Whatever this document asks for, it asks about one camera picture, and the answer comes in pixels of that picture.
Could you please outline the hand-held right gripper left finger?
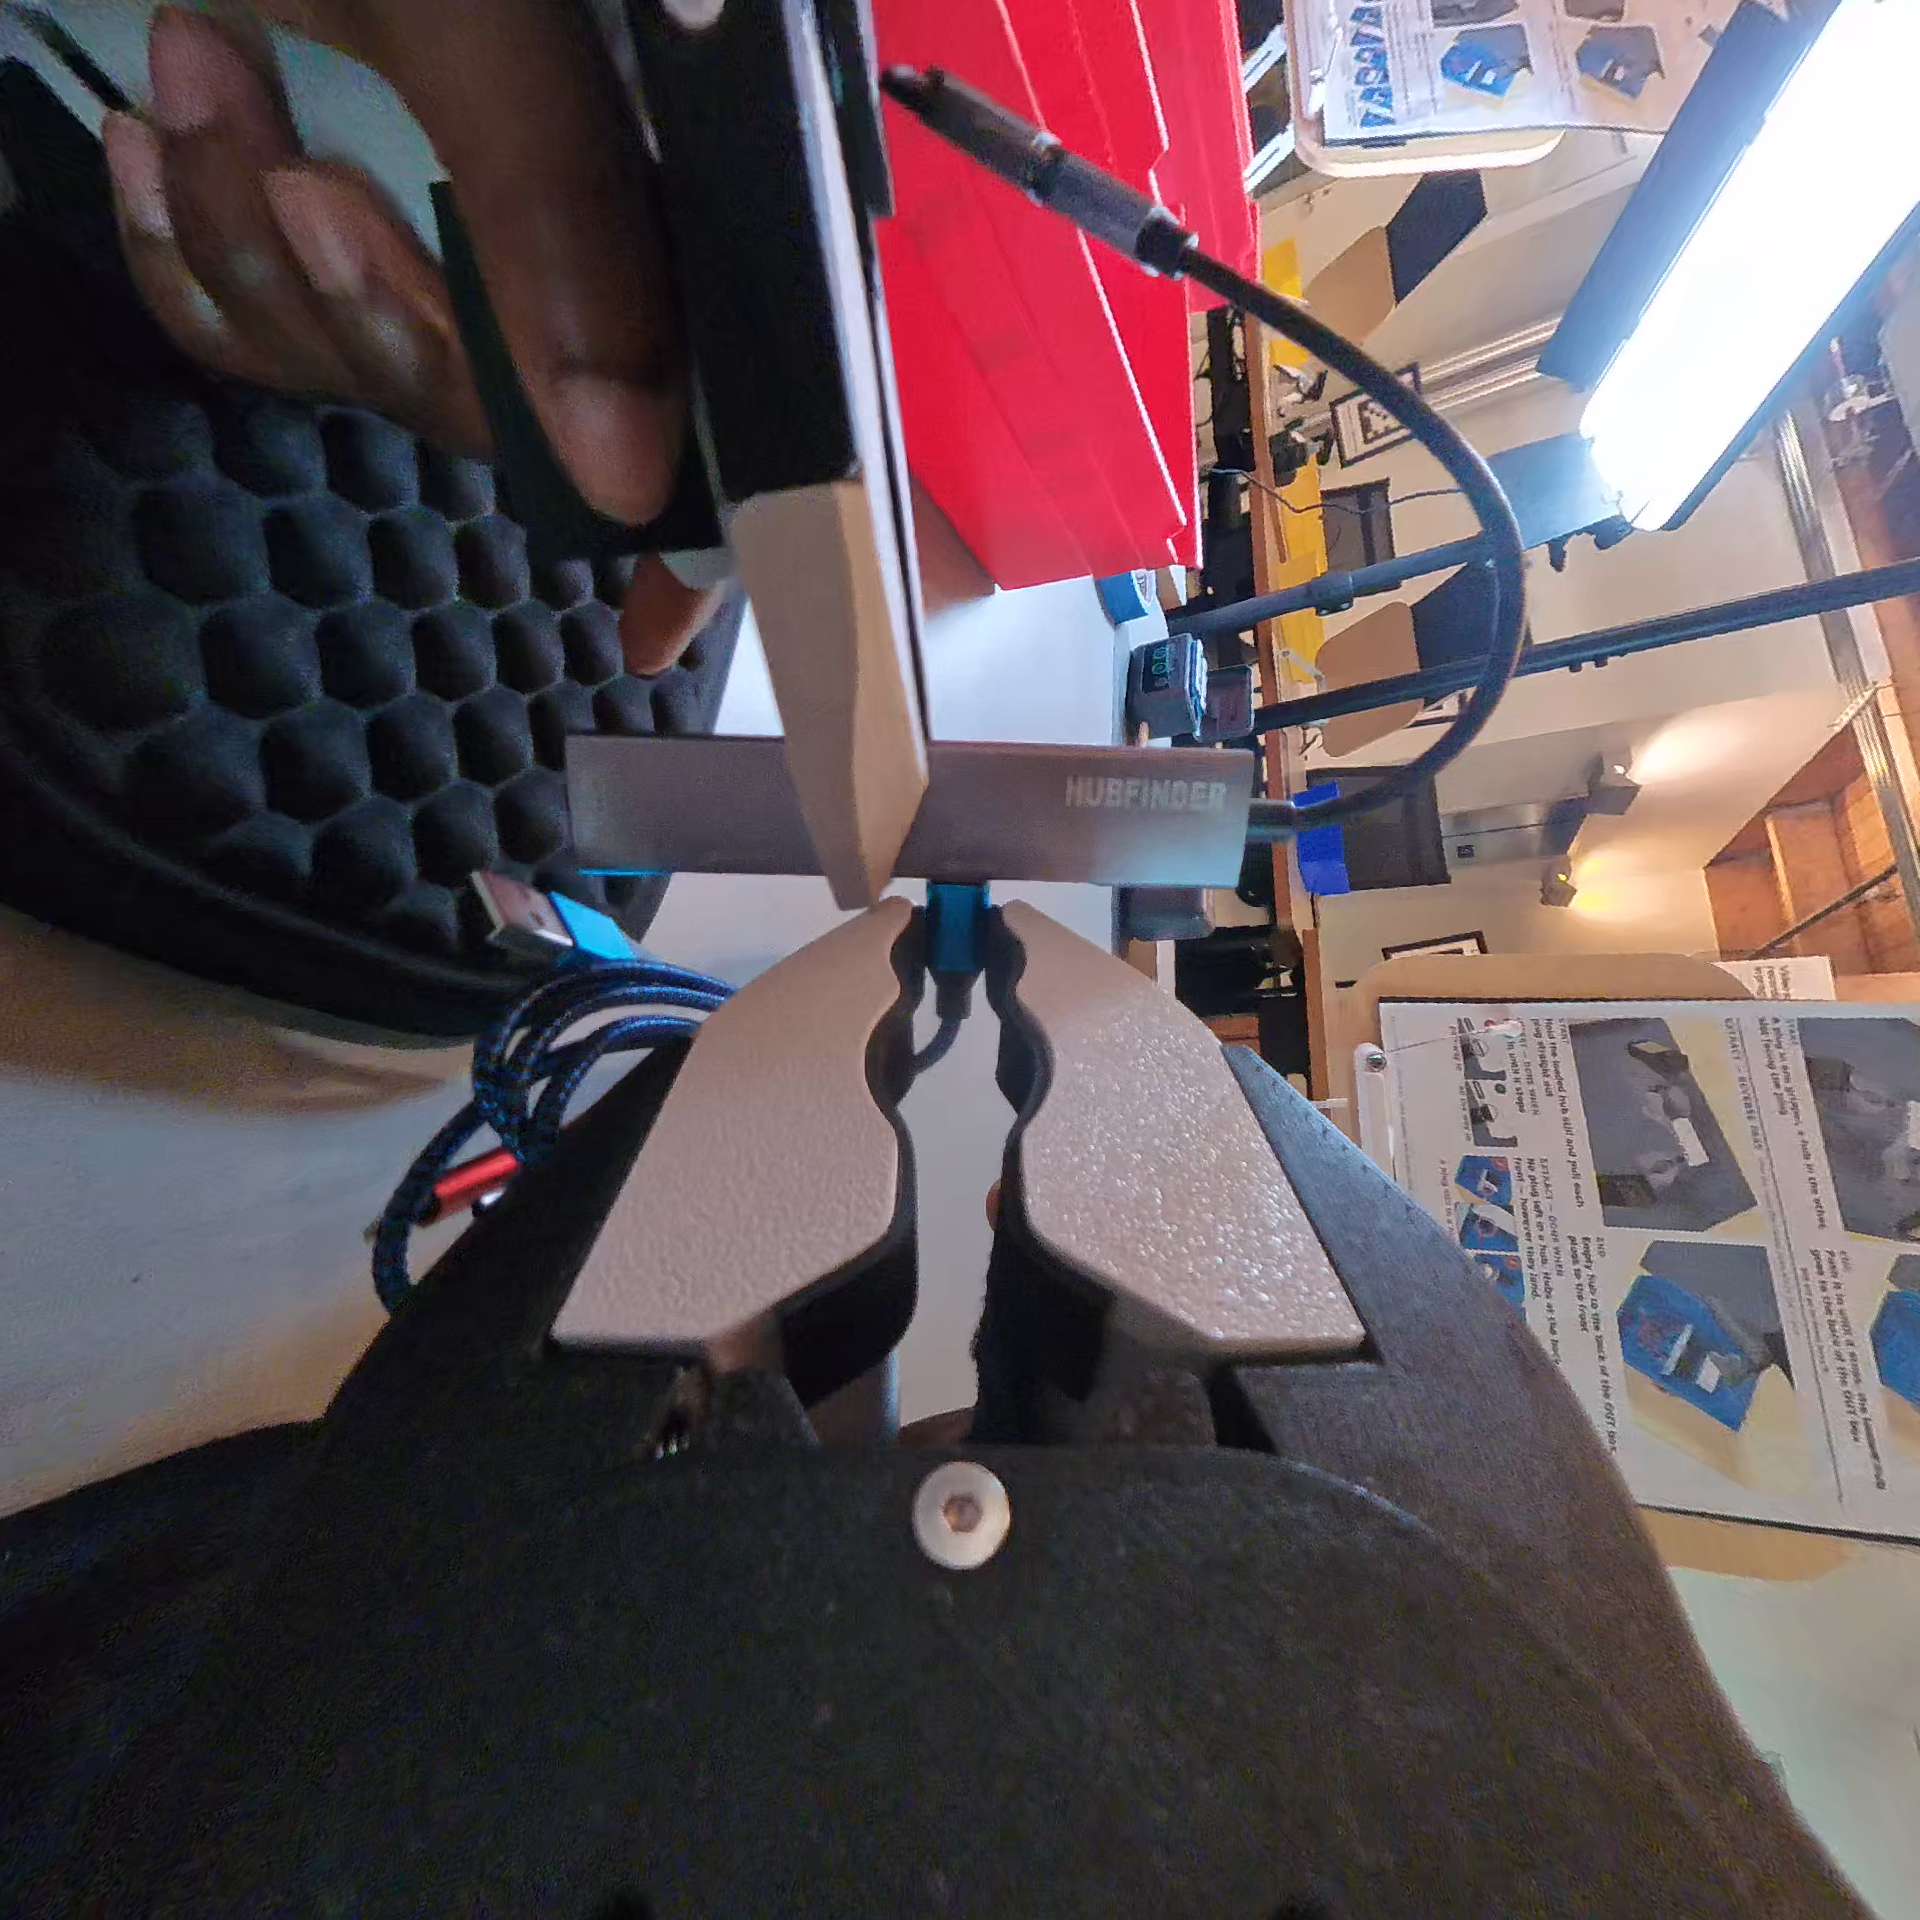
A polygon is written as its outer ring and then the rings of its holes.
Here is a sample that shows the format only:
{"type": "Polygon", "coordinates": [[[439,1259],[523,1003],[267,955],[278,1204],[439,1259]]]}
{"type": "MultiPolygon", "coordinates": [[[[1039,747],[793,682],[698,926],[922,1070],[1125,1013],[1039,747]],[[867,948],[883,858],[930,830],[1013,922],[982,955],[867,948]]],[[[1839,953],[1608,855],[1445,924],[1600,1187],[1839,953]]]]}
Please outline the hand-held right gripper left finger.
{"type": "Polygon", "coordinates": [[[921,918],[888,895],[743,985],[688,1044],[551,1327],[568,1350],[831,1397],[919,1298],[921,918]]]}

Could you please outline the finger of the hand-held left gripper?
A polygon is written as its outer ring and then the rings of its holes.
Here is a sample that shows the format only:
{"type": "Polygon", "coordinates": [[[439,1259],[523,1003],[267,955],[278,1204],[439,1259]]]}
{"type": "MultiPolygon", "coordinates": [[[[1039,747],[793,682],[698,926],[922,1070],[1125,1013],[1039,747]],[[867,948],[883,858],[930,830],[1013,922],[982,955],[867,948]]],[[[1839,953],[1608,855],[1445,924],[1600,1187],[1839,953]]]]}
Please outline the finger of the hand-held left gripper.
{"type": "Polygon", "coordinates": [[[872,905],[928,791],[921,574],[872,219],[847,175],[827,34],[814,5],[779,5],[800,118],[802,260],[823,271],[824,348],[850,453],[823,475],[750,495],[728,540],[750,590],[784,729],[785,770],[831,898],[872,905]]]}

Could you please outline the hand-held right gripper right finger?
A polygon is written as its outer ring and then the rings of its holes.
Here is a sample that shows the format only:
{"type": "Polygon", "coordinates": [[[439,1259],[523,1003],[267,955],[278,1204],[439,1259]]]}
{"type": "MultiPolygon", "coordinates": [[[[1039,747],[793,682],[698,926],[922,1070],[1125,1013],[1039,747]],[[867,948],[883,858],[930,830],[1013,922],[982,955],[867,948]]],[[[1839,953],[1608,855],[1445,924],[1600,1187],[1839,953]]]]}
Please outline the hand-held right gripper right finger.
{"type": "Polygon", "coordinates": [[[1232,1047],[1030,902],[994,910],[982,978],[1013,1130],[975,1441],[1214,1445],[1239,1370],[1369,1353],[1232,1047]]]}

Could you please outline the grey metal usb hub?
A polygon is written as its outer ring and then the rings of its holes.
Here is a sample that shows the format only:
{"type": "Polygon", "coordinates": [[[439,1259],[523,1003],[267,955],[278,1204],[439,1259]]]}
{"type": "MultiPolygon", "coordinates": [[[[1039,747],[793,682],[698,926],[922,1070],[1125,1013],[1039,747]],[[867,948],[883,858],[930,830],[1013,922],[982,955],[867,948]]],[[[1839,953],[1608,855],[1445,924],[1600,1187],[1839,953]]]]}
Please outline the grey metal usb hub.
{"type": "MultiPolygon", "coordinates": [[[[894,875],[1222,887],[1258,773],[1221,747],[937,741],[894,875]]],[[[570,735],[565,788],[582,874],[824,875],[774,735],[570,735]]]]}

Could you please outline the person's left hand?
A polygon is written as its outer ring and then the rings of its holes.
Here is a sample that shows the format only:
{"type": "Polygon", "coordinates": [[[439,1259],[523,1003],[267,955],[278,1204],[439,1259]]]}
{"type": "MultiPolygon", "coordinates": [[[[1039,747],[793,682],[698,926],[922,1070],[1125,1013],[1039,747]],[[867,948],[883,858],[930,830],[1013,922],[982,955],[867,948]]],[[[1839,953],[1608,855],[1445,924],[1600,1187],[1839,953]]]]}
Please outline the person's left hand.
{"type": "Polygon", "coordinates": [[[544,439],[585,505],[656,521],[689,395],[648,161],[586,5],[159,5],[147,101],[102,118],[135,289],[226,378],[491,453],[440,267],[392,198],[310,153],[267,28],[391,82],[443,163],[544,439]]]}

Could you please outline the small digital meter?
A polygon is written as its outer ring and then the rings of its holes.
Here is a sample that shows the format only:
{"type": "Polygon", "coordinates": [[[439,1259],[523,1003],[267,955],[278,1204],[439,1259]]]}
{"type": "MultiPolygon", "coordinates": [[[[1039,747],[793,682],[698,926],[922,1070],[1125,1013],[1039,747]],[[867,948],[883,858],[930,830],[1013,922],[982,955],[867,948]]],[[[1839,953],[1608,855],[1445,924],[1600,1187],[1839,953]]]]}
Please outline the small digital meter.
{"type": "Polygon", "coordinates": [[[1143,641],[1128,653],[1121,725],[1128,738],[1199,738],[1208,709],[1208,659],[1198,636],[1143,641]]]}

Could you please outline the black equipment case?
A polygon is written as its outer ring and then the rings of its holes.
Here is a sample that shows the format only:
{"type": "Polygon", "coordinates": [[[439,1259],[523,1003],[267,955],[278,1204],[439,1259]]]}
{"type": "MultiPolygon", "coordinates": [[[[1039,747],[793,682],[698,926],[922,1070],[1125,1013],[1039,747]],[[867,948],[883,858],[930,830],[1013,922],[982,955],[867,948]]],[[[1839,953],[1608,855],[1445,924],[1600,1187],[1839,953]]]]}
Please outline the black equipment case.
{"type": "Polygon", "coordinates": [[[1448,852],[1432,782],[1422,782],[1339,822],[1353,895],[1447,887],[1448,852]]]}

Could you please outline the black light stand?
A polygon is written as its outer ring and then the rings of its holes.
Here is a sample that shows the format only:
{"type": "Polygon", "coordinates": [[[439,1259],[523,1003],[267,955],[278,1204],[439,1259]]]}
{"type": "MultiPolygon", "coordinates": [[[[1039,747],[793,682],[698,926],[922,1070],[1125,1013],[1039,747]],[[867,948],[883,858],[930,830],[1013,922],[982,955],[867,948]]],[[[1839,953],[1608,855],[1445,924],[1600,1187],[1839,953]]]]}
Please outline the black light stand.
{"type": "MultiPolygon", "coordinates": [[[[1634,531],[1619,513],[1619,493],[1601,482],[1593,450],[1578,434],[1499,450],[1491,454],[1489,473],[1514,516],[1519,550],[1575,537],[1613,543],[1634,531]]],[[[1371,567],[1326,571],[1307,583],[1239,604],[1203,604],[1167,614],[1167,636],[1248,634],[1290,613],[1330,614],[1432,574],[1486,564],[1489,558],[1487,534],[1454,540],[1371,567]]]]}

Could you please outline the black foam-lined case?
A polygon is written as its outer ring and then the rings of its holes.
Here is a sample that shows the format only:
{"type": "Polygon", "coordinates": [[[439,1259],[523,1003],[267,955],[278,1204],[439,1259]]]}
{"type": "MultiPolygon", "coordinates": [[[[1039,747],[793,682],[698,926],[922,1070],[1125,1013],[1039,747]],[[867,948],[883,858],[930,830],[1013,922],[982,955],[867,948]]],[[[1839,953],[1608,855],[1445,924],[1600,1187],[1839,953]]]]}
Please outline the black foam-lined case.
{"type": "Polygon", "coordinates": [[[461,1041],[530,967],[486,871],[647,933],[568,845],[573,735],[705,735],[733,593],[621,661],[632,559],[531,564],[491,468],[182,358],[105,151],[3,61],[3,905],[310,1014],[461,1041]]]}

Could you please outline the wooden shelf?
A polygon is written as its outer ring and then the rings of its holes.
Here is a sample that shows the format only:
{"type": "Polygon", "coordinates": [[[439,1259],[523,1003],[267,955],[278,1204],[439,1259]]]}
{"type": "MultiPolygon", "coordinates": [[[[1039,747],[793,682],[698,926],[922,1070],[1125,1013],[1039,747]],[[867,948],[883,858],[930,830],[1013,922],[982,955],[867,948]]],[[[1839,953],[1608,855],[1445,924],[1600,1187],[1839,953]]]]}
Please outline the wooden shelf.
{"type": "Polygon", "coordinates": [[[1853,726],[1842,726],[1702,871],[1719,957],[1821,957],[1838,980],[1917,972],[1912,913],[1853,726]]]}

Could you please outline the small printed instruction sheet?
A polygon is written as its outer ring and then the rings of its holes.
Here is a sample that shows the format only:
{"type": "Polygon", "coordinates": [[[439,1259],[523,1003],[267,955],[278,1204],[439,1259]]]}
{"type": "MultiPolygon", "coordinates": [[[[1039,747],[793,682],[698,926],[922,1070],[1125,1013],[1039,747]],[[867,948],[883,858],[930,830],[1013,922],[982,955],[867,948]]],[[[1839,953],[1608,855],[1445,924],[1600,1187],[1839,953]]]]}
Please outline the small printed instruction sheet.
{"type": "Polygon", "coordinates": [[[1287,73],[1330,146],[1665,133],[1735,2],[1285,5],[1287,73]]]}

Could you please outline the black boom pole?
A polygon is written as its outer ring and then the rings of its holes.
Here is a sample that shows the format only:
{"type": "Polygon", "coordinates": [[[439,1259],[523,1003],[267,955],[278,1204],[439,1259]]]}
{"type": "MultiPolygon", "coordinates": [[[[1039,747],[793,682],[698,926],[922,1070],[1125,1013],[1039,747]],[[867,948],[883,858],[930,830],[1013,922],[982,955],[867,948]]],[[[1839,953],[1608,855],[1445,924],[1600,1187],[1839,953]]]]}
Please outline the black boom pole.
{"type": "MultiPolygon", "coordinates": [[[[1662,651],[1672,645],[1713,641],[1721,636],[1758,634],[1801,617],[1872,609],[1917,595],[1917,558],[1882,567],[1863,567],[1817,583],[1799,583],[1735,602],[1657,614],[1613,629],[1586,630],[1565,641],[1525,642],[1511,676],[1514,682],[1577,671],[1586,665],[1662,651]]],[[[1481,682],[1482,659],[1462,659],[1416,667],[1405,674],[1371,678],[1350,687],[1333,687],[1298,700],[1255,709],[1255,735],[1281,729],[1312,729],[1353,713],[1414,703],[1425,709],[1448,695],[1472,695],[1481,682]]]]}

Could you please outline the led light panel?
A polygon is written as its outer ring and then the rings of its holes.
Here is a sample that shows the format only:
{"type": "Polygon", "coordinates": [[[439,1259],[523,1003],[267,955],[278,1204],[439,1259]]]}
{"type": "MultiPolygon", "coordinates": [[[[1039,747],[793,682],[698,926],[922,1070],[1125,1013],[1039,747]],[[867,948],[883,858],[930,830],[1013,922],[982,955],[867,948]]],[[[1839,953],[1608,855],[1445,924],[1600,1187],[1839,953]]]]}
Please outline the led light panel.
{"type": "Polygon", "coordinates": [[[1679,526],[1915,236],[1917,5],[1738,5],[1560,317],[1600,492],[1679,526]]]}

